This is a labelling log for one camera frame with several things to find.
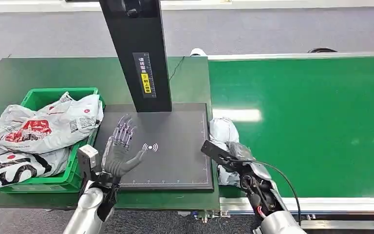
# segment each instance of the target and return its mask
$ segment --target white package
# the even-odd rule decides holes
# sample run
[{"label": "white package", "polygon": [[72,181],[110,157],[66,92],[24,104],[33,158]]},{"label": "white package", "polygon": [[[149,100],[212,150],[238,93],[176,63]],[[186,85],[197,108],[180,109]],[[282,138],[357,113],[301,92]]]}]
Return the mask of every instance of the white package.
[{"label": "white package", "polygon": [[[35,115],[35,111],[19,105],[9,105],[0,116],[0,128],[2,126],[21,126],[28,118]],[[0,155],[7,150],[0,148]]]},{"label": "white package", "polygon": [[25,181],[31,177],[45,177],[65,170],[69,148],[41,155],[7,152],[0,155],[0,188]]},{"label": "white package", "polygon": [[[239,142],[239,132],[233,122],[227,118],[214,118],[210,121],[210,140],[213,144],[229,152],[227,142]],[[233,185],[240,187],[240,178],[237,172],[227,172],[222,165],[218,165],[220,185]]]},{"label": "white package", "polygon": [[12,122],[0,127],[0,148],[32,154],[65,148],[92,134],[102,118],[99,95],[75,101],[66,93],[21,125]]}]

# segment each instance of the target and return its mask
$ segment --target yellow label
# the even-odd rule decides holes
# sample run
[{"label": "yellow label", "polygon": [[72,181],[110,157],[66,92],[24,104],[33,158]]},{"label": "yellow label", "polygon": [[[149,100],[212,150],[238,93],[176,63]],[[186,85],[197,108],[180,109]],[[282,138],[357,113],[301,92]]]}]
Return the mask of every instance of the yellow label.
[{"label": "yellow label", "polygon": [[148,79],[147,73],[141,73],[141,79],[143,81],[144,92],[146,94],[151,93],[150,80]]}]

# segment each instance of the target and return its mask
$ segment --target red wire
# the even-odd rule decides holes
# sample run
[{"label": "red wire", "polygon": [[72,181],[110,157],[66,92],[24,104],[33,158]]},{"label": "red wire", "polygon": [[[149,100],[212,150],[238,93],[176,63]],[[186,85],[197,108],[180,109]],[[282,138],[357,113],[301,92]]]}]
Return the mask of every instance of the red wire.
[{"label": "red wire", "polygon": [[258,206],[257,207],[257,213],[259,213],[260,214],[260,216],[262,217],[262,218],[265,218],[266,217],[266,215],[263,213],[263,211],[262,211],[262,207],[261,206]]}]

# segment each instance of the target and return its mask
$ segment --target green plastic crate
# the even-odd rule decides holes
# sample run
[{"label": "green plastic crate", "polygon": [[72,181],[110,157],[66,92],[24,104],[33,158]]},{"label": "green plastic crate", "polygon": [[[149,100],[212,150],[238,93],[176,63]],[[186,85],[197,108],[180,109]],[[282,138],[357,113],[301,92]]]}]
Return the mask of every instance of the green plastic crate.
[{"label": "green plastic crate", "polygon": [[[62,89],[31,89],[23,99],[21,106],[37,111],[42,107],[59,100],[65,93],[69,92],[70,96],[79,100],[91,94],[99,94],[97,88],[62,88]],[[105,107],[104,100],[100,96],[100,100]],[[0,188],[4,193],[77,193],[81,186],[81,175],[76,158],[76,151],[79,147],[90,144],[95,141],[97,130],[88,138],[76,143],[72,146],[70,156],[68,158],[67,167],[63,173],[52,177],[35,177],[24,182],[9,185]]]}]

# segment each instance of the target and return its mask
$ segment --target red printed logo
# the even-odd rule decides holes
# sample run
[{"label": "red printed logo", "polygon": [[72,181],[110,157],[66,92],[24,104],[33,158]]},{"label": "red printed logo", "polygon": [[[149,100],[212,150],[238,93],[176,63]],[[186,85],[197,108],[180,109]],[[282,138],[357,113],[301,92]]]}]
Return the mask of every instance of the red printed logo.
[{"label": "red printed logo", "polygon": [[20,142],[26,140],[39,140],[51,134],[49,122],[43,120],[29,120],[16,133],[10,133],[5,137],[6,141]]}]

